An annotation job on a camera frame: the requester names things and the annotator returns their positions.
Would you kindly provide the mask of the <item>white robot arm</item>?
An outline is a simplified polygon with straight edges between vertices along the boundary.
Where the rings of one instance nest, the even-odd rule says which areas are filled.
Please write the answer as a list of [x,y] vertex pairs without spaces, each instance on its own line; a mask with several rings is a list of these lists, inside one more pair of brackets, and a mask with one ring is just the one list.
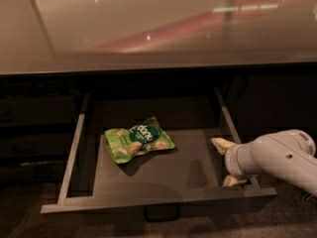
[[313,139],[301,130],[265,134],[246,144],[212,138],[224,156],[229,175],[224,186],[242,183],[263,173],[317,196],[317,158]]

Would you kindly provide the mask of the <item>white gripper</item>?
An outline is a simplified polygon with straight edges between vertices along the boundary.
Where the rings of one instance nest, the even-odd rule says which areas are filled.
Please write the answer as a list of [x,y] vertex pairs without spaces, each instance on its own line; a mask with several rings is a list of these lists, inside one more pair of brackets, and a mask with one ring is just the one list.
[[263,172],[252,158],[250,143],[235,145],[224,138],[212,138],[211,142],[221,155],[225,155],[225,166],[230,173],[224,178],[223,187],[244,185],[247,181],[238,178],[251,178]]

